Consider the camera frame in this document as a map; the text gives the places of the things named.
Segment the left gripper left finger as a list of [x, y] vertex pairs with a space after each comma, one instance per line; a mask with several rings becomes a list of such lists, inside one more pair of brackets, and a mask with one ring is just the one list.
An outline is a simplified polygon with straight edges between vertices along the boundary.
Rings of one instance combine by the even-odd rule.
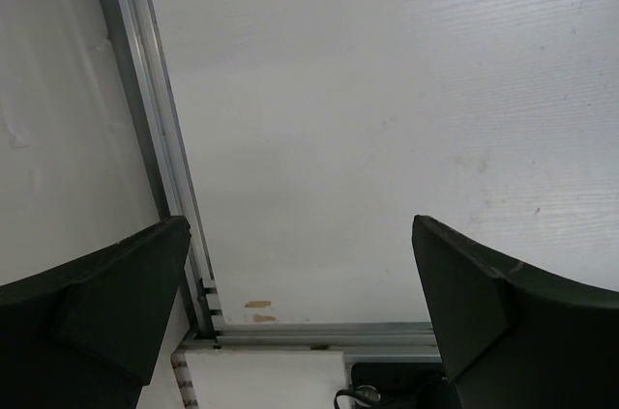
[[175, 216], [1, 288], [4, 408], [134, 408], [191, 242]]

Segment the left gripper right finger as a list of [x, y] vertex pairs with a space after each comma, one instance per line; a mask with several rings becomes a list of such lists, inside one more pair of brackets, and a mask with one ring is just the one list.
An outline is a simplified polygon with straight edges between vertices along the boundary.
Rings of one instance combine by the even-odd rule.
[[429, 216], [412, 247], [464, 408], [615, 408], [618, 294], [483, 246]]

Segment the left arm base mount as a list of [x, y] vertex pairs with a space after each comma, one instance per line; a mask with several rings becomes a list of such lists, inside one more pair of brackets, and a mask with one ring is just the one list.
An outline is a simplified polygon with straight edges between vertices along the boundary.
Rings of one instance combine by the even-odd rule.
[[460, 408], [440, 363], [356, 363], [351, 384], [337, 390], [334, 408]]

